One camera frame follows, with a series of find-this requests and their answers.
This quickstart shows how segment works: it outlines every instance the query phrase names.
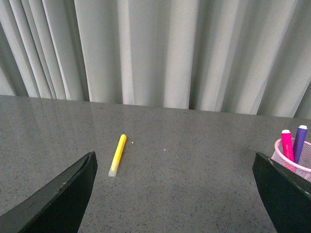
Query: speckled countertop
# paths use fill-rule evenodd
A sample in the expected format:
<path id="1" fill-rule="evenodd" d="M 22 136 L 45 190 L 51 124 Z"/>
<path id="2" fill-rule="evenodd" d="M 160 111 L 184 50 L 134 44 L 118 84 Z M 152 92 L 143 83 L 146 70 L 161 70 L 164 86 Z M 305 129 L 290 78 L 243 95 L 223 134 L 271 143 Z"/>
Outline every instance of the speckled countertop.
<path id="1" fill-rule="evenodd" d="M 0 96 L 0 215 L 89 151 L 98 170 L 79 233 L 274 227 L 252 173 L 282 129 L 310 120 Z M 128 139 L 108 177 L 121 134 Z"/>

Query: pink mesh pencil holder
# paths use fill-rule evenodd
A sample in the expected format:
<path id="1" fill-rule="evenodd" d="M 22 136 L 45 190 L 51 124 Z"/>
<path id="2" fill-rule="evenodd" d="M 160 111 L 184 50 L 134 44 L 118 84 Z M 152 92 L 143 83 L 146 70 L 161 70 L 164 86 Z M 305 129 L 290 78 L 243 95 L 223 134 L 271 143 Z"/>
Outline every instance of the pink mesh pencil holder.
<path id="1" fill-rule="evenodd" d="M 272 156 L 274 161 L 311 182 L 311 143 L 305 141 L 298 164 L 290 161 L 284 156 L 282 139 L 276 141 L 274 148 L 275 151 Z"/>

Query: pink marker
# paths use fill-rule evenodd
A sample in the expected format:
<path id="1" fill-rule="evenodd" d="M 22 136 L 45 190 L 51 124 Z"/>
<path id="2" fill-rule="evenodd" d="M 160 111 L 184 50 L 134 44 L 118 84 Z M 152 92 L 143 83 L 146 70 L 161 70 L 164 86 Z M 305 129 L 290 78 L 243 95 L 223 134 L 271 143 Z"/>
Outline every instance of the pink marker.
<path id="1" fill-rule="evenodd" d="M 289 130 L 283 130 L 282 133 L 283 153 L 286 158 L 294 161 L 292 134 Z"/>

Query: yellow marker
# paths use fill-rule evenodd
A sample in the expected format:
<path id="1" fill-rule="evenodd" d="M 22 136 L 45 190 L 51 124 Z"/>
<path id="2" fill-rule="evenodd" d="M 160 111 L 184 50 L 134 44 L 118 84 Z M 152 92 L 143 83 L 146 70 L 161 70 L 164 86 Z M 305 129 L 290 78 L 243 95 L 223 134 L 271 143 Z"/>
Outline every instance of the yellow marker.
<path id="1" fill-rule="evenodd" d="M 118 147 L 116 149 L 115 156 L 113 157 L 109 173 L 108 173 L 108 176 L 110 176 L 110 177 L 115 177 L 116 176 L 116 173 L 117 173 L 117 170 L 118 170 L 118 166 L 119 166 L 119 162 L 120 162 L 120 159 L 121 159 L 121 156 L 122 156 L 123 148 L 124 148 L 124 145 L 125 145 L 125 141 L 126 141 L 126 135 L 122 134 L 121 137 L 120 137 L 120 141 L 118 143 Z"/>

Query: purple marker cap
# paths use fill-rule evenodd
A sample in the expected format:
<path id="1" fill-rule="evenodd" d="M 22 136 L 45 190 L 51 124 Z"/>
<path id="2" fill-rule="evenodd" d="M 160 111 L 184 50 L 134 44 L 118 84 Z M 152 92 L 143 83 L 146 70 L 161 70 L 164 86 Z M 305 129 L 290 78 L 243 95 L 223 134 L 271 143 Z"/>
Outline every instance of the purple marker cap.
<path id="1" fill-rule="evenodd" d="M 308 132 L 308 128 L 305 125 L 300 125 L 297 130 L 297 134 L 296 134 L 296 138 L 295 138 L 295 142 L 293 146 L 294 162 L 297 164 L 299 163 L 301 151 L 303 148 L 303 144 L 306 140 L 307 132 Z"/>

